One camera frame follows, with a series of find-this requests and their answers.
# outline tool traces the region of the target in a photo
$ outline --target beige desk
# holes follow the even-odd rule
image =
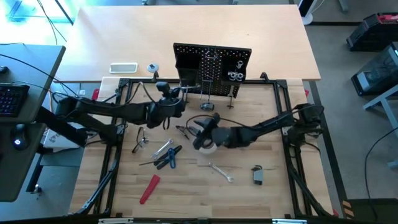
[[[252,49],[248,78],[320,79],[296,5],[83,7],[56,77],[100,82],[111,63],[137,62],[134,76],[158,63],[160,77],[177,78],[175,42]]]
[[[117,88],[118,81],[118,78],[103,78],[99,100],[111,95]],[[289,80],[288,84],[292,106],[306,102],[302,81]],[[160,98],[160,93],[153,84],[146,86],[154,99]],[[200,154],[192,146],[193,138],[189,141],[175,129],[175,125],[185,125],[186,120],[194,115],[211,114],[199,109],[199,104],[203,101],[198,97],[193,94],[189,96],[189,104],[182,118],[172,118],[169,130],[165,131],[162,127],[146,128],[150,143],[136,154],[132,154],[131,150],[136,144],[138,126],[129,125],[124,136],[112,214],[122,212],[124,217],[152,218],[283,218],[286,213],[293,214],[280,131],[260,137],[245,149],[219,148],[208,156]],[[140,88],[133,102],[148,100]],[[231,110],[226,107],[229,103],[227,97],[212,97],[211,101],[216,105],[215,112],[221,117],[247,125],[277,115],[271,86],[242,85]],[[110,122],[110,118],[97,118],[105,123]],[[226,122],[220,124],[231,125],[233,124]],[[140,163],[151,161],[150,155],[169,138],[183,146],[176,156],[176,169],[166,166],[157,170],[152,164],[139,166]],[[93,144],[85,149],[70,206],[71,212],[77,211],[97,188],[104,149],[102,144]],[[331,213],[318,151],[303,146],[302,159],[308,188]],[[234,183],[228,183],[223,176],[210,169],[207,165],[209,161],[234,176]],[[264,168],[263,185],[253,184],[251,168],[256,164]],[[140,205],[139,199],[154,174],[160,176],[160,183],[148,201]],[[304,211],[301,191],[297,192]]]

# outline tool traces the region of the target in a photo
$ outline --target tool holder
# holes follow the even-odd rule
[[[182,86],[201,85],[187,93],[231,96],[232,92],[237,97],[239,86],[246,79],[251,49],[179,43],[173,47]],[[231,73],[240,78],[231,78]]]

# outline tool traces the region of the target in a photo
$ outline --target black pegboard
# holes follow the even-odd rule
[[[233,96],[236,98],[239,85],[244,79],[241,82],[227,80],[225,75],[228,71],[225,68],[235,67],[235,61],[241,60],[243,62],[244,77],[246,77],[246,67],[251,55],[251,49],[174,43],[174,54],[180,78],[182,78],[180,69],[183,63],[185,66],[183,70],[186,76],[191,77],[195,83],[201,85],[201,88],[189,89],[189,93],[200,94],[202,91],[202,94],[208,95],[210,91],[211,95],[228,96],[232,87]],[[213,79],[211,86],[209,82],[204,82],[211,79]]]

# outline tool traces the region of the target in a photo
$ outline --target wrench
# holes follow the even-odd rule
[[[228,176],[224,171],[222,171],[220,168],[218,168],[216,165],[214,165],[212,162],[209,162],[209,166],[213,168],[214,170],[217,170],[221,175],[223,175],[229,183],[234,182],[234,178],[231,176]]]
[[[162,146],[157,152],[155,152],[155,153],[151,156],[151,158],[156,159],[157,156],[158,156],[163,150],[167,149],[167,147],[168,147],[169,145],[171,145],[171,144],[173,144],[173,139],[169,139],[169,140],[166,142],[166,144],[164,144],[164,146]]]

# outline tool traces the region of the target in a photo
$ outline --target keyboard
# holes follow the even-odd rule
[[[28,85],[0,83],[0,117],[17,117],[28,90]]]

